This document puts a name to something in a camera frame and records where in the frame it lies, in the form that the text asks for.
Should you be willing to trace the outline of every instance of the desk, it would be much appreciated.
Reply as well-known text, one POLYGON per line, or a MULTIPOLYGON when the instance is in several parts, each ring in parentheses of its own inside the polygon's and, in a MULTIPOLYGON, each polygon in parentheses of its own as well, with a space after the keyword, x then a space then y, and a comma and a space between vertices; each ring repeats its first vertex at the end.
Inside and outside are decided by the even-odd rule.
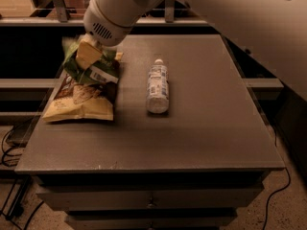
POLYGON ((16 172, 35 177, 38 195, 75 229, 230 223, 284 164, 223 40, 129 35, 119 50, 114 122, 38 121, 16 172), (145 106, 156 58, 169 67, 170 109, 160 116, 145 106))

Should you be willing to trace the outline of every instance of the white bottle cap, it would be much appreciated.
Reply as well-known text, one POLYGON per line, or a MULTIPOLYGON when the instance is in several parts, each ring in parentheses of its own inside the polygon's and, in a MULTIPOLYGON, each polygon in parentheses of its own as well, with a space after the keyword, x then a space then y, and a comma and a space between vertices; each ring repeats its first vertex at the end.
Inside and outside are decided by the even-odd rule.
POLYGON ((158 59, 156 59, 155 61, 154 61, 154 64, 163 64, 164 62, 163 62, 163 60, 161 59, 161 58, 158 58, 158 59))

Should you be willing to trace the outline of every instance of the bottle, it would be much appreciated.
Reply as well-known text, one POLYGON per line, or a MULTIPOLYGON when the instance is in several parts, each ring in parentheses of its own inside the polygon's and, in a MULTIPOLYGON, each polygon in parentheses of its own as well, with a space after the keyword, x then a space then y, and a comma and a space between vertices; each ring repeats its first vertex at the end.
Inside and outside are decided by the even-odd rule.
POLYGON ((169 108, 168 69, 160 58, 148 74, 146 107, 152 113, 163 113, 169 108))

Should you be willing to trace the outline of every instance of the floor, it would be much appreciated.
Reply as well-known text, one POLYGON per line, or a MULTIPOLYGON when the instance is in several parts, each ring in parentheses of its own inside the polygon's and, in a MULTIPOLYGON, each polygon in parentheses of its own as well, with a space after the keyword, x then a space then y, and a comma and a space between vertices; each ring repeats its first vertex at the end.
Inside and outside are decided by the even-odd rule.
MULTIPOLYGON (((23 16, 30 14, 33 11, 32 4, 29 0, 0 0, 0 14, 6 16, 23 16)), ((11 129, 11 126, 0 126, 0 141, 4 135, 11 129)), ((267 230, 299 230, 307 229, 307 187, 302 181, 299 173, 296 170, 295 164, 291 160, 287 148, 285 147, 282 138, 275 132, 271 126, 268 126, 269 133, 276 143, 276 148, 283 157, 286 167, 291 177, 290 186, 282 192, 275 194, 269 204, 269 217, 267 230)), ((16 153, 22 153, 22 149, 15 150, 16 153)), ((0 165, 0 170, 13 170, 4 165, 0 165)), ((265 190, 247 207, 238 209, 238 218, 232 221, 228 226, 221 227, 221 230, 260 230, 263 229, 266 203, 271 195, 278 189, 283 188, 288 183, 288 175, 286 171, 272 172, 264 181, 265 190)), ((0 207, 4 204, 8 193, 12 187, 13 180, 0 179, 0 207)), ((16 230, 24 229, 28 218, 35 210, 35 207, 41 200, 35 194, 36 184, 32 184, 27 190, 22 206, 23 214, 19 218, 13 218, 12 221, 6 221, 4 216, 0 217, 0 230, 16 230)), ((14 195, 18 187, 15 187, 12 194, 14 195)), ((28 230, 71 230, 64 223, 65 214, 62 212, 52 211, 46 204, 37 210, 32 218, 28 230)))

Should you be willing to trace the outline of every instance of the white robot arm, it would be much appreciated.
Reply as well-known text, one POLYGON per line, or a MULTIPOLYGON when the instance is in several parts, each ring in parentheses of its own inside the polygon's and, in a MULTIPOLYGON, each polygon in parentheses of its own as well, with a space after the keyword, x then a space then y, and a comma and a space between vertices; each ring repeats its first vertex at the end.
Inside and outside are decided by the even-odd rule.
MULTIPOLYGON (((162 0, 91 0, 86 30, 120 43, 162 0)), ((307 101, 307 0, 177 0, 307 101)))

